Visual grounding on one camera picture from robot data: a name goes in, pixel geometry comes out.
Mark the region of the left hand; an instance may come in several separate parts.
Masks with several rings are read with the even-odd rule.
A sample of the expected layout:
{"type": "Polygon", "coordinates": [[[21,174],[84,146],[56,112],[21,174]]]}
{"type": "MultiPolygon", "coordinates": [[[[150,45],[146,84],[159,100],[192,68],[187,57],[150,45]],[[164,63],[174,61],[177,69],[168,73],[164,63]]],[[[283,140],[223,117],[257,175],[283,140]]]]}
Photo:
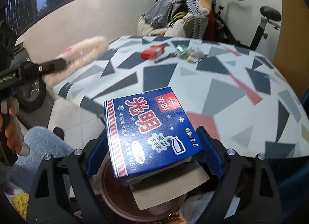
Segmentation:
{"type": "Polygon", "coordinates": [[[17,119],[19,103],[16,98],[10,97],[1,102],[1,133],[5,136],[5,146],[19,156],[26,157],[30,148],[24,142],[21,127],[17,119]]]}

